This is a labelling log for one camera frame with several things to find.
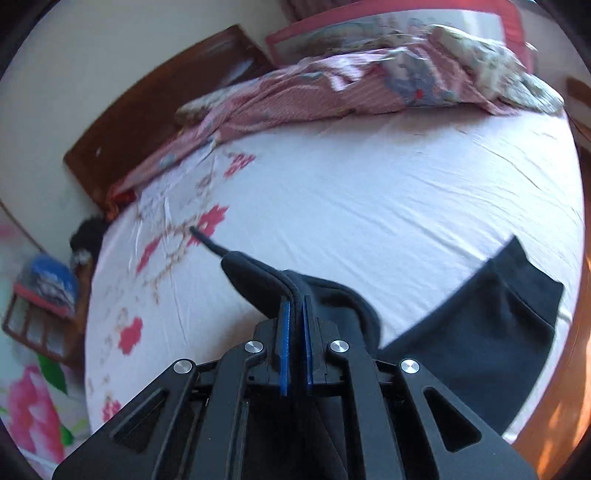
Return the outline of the black red striped sports pants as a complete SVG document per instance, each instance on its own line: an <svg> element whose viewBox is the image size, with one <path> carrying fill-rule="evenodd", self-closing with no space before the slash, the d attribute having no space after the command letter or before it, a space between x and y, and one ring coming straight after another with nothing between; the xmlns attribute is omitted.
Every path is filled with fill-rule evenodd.
<svg viewBox="0 0 591 480"><path fill-rule="evenodd" d="M560 283L534 267L510 240L470 280L386 347L376 310L339 283L276 270L241 252L206 242L236 291L270 319L290 302L287 394L256 404L240 479L304 479L301 442L310 396L304 391L301 307L310 296L346 341L389 364L413 359L429 370L501 438L544 368L555 336Z"/></svg>

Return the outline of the brown wooden side rack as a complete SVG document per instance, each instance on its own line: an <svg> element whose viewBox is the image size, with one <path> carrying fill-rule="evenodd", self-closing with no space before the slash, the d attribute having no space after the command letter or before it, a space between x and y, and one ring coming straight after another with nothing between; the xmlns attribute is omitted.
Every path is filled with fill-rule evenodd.
<svg viewBox="0 0 591 480"><path fill-rule="evenodd" d="M50 360L81 370L93 273L93 263L77 268L79 294L70 313L34 292L28 276L21 273L13 284L3 332Z"/></svg>

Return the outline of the white floral bed sheet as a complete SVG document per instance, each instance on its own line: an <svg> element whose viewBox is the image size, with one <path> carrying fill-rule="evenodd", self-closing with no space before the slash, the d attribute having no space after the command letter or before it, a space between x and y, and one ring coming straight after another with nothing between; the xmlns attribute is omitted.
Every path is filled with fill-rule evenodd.
<svg viewBox="0 0 591 480"><path fill-rule="evenodd" d="M511 238L564 286L542 373L505 430L514 441L566 343L579 293L584 204L565 117L470 106L293 123L201 148L111 224L85 346L99 429L173 361L204 363L252 337L259 312L229 284L219 244L366 298L387 345Z"/></svg>

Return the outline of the black clothes pile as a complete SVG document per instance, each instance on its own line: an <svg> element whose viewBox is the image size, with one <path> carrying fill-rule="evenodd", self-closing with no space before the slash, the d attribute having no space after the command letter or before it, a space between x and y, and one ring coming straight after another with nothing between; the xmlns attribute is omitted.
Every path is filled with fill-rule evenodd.
<svg viewBox="0 0 591 480"><path fill-rule="evenodd" d="M89 262L93 265L97 264L103 238L109 226L110 222L102 216L89 217L79 225L69 240L72 270Z"/></svg>

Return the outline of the dark wooden headboard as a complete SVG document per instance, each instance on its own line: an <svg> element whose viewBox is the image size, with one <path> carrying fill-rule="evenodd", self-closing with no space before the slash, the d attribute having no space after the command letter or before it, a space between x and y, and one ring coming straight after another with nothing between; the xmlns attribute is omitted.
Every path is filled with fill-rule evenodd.
<svg viewBox="0 0 591 480"><path fill-rule="evenodd" d="M85 130L63 161L104 211L109 188L180 130L174 119L178 108L273 69L266 53L233 25L142 77Z"/></svg>

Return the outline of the pink patterned quilt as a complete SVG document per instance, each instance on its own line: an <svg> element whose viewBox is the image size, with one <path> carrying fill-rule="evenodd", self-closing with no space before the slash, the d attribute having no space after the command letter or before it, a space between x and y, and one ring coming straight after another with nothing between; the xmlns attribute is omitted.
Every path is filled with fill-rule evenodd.
<svg viewBox="0 0 591 480"><path fill-rule="evenodd" d="M419 36L358 42L187 102L174 114L180 133L109 189L106 216L114 220L139 190L197 149L281 124L459 104L493 115L564 109L561 95L503 44L433 24Z"/></svg>

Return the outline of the red bed footboard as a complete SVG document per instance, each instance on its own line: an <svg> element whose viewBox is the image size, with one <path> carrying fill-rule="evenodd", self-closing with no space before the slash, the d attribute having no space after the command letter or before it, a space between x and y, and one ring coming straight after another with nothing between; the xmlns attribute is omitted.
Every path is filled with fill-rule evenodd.
<svg viewBox="0 0 591 480"><path fill-rule="evenodd" d="M290 1L294 22L266 36L276 65L294 64L332 48L446 25L505 45L534 71L520 12L510 1Z"/></svg>

